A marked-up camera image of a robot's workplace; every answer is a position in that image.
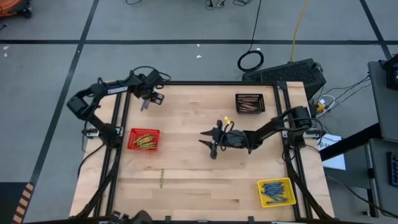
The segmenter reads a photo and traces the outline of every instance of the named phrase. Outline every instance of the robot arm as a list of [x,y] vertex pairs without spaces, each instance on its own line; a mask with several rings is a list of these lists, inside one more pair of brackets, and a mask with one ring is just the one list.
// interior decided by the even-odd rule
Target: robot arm
[[[71,97],[67,106],[77,118],[91,123],[98,130],[99,138],[105,145],[118,147],[121,139],[118,138],[117,129],[112,124],[103,123],[94,114],[95,110],[100,107],[101,99],[104,96],[128,92],[134,94],[137,98],[161,105],[164,95],[154,91],[155,88],[163,88],[161,83],[164,79],[160,74],[159,71],[153,69],[148,76],[143,74],[135,75],[132,70],[125,80],[105,83],[101,78],[98,78],[97,83]],[[84,97],[92,97],[93,99],[88,104]]]
[[[295,128],[290,129],[285,127],[286,116],[290,116],[294,123]],[[298,106],[283,112],[280,116],[272,118],[270,122],[259,128],[257,131],[239,131],[232,130],[234,123],[231,122],[231,129],[227,132],[228,124],[223,130],[223,123],[218,120],[217,127],[210,131],[202,132],[206,136],[212,136],[214,142],[199,140],[210,148],[210,157],[217,158],[217,147],[219,146],[222,151],[226,147],[233,147],[238,149],[246,148],[249,154],[252,150],[257,149],[262,145],[263,140],[269,136],[280,131],[286,131],[287,140],[293,147],[304,146],[305,142],[303,134],[305,131],[312,127],[311,117],[308,109],[303,106]]]

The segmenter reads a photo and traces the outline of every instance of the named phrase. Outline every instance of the concrete floor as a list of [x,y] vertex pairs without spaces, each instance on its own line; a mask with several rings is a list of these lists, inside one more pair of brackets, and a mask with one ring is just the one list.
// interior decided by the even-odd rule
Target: concrete floor
[[[140,65],[151,65],[170,74],[174,80],[240,80],[242,72],[236,61],[247,51],[248,44],[206,44],[202,40],[249,40],[258,4],[255,0],[246,7],[238,7],[227,0],[223,9],[207,11],[204,0],[143,0],[134,6],[127,6],[123,0],[99,0],[98,7],[93,8],[92,23],[86,23],[97,1],[35,0],[32,1],[33,18],[12,17],[1,21],[9,25],[0,31],[0,102],[4,105],[0,118],[2,127],[7,130],[0,135],[1,182],[30,180],[40,150],[45,148],[43,143],[50,121],[56,124],[52,138],[47,138],[51,141],[26,222],[69,215],[76,172],[83,158],[80,151],[83,123],[66,107],[61,107],[65,104],[59,101],[60,96],[65,97],[61,92],[65,82],[68,84],[72,78],[66,95],[69,99],[78,90],[94,83],[97,77],[125,78],[130,69]],[[394,22],[398,2],[366,2],[384,40],[395,41],[388,43],[393,44],[388,45],[389,51],[398,52],[398,25]],[[304,0],[263,0],[255,38],[292,40],[303,3]],[[82,35],[85,26],[90,28],[87,36]],[[360,0],[309,0],[297,38],[377,40]],[[181,39],[198,41],[192,44],[131,42],[113,45],[104,42],[83,45],[85,40]],[[328,81],[325,90],[358,82],[367,75],[368,61],[386,58],[379,45],[384,44],[382,42],[331,43],[299,44],[295,53],[295,60],[313,58],[321,63]],[[263,68],[286,63],[291,51],[288,42],[254,45],[253,48],[260,48],[264,53]],[[249,58],[244,63],[249,67],[257,62]],[[53,117],[57,111],[59,119]],[[321,121],[333,134],[343,137],[375,123],[372,89],[369,87],[354,95]],[[367,210],[365,203],[334,183],[330,183],[329,188],[338,218],[372,223],[394,221],[363,216],[361,212]],[[356,191],[366,197],[363,189]]]

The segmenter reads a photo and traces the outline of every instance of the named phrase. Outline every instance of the red plastic bin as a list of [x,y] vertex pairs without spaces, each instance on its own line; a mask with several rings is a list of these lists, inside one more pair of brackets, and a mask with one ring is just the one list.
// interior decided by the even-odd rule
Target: red plastic bin
[[[140,149],[137,144],[134,144],[136,139],[139,139],[145,134],[150,134],[154,136],[154,140],[151,142],[156,142],[155,149]],[[140,151],[156,151],[159,146],[160,131],[156,129],[143,129],[143,128],[132,128],[130,131],[129,143],[127,144],[128,149],[140,150]]]

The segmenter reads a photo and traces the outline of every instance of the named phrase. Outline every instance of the yellow basket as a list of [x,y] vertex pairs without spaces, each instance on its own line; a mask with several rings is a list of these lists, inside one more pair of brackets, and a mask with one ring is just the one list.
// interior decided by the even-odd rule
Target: yellow basket
[[[271,184],[271,183],[278,183],[281,182],[282,186],[284,188],[284,194],[279,195],[281,197],[287,198],[286,202],[282,203],[267,203],[270,201],[274,201],[274,199],[264,195],[262,192],[264,192],[262,186],[264,184]],[[293,188],[292,188],[292,183],[290,182],[289,178],[279,178],[279,179],[270,179],[270,180],[259,180],[257,182],[257,186],[259,189],[259,194],[260,194],[260,199],[261,199],[261,205],[264,208],[271,208],[271,207],[277,207],[277,206],[284,206],[284,205],[294,205],[296,204],[296,198],[294,197],[293,193]]]

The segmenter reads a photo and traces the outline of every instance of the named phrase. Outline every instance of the wooden tabletop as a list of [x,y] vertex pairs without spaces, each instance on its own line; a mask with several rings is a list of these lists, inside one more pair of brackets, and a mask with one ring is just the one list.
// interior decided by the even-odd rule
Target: wooden tabletop
[[[302,83],[288,83],[288,87],[292,107],[307,106]],[[280,134],[266,139],[251,155],[245,149],[219,150],[217,160],[211,159],[209,148],[198,141],[211,141],[211,137],[199,133],[210,130],[225,116],[235,122],[234,129],[256,130],[265,125],[277,116],[273,87],[170,85],[159,92],[165,95],[162,105],[151,104],[142,112],[142,100],[131,98],[113,210],[134,216],[143,209],[154,220],[164,220],[167,215],[173,220],[245,221],[248,216],[256,221],[294,220],[292,206],[262,208],[257,191],[258,180],[287,177]],[[237,114],[235,93],[262,93],[266,112]],[[114,96],[103,98],[101,108],[96,110],[104,122],[111,121],[114,100]],[[280,100],[285,110],[282,92]],[[127,149],[131,128],[159,129],[158,151]],[[315,140],[306,142],[317,147]],[[100,145],[99,139],[89,140],[86,155]],[[76,215],[97,190],[104,152],[97,152],[83,165],[71,215]],[[319,153],[303,148],[301,154],[309,191],[334,216]],[[302,194],[298,188],[297,192],[301,216],[305,217]],[[107,199],[106,192],[101,214]]]

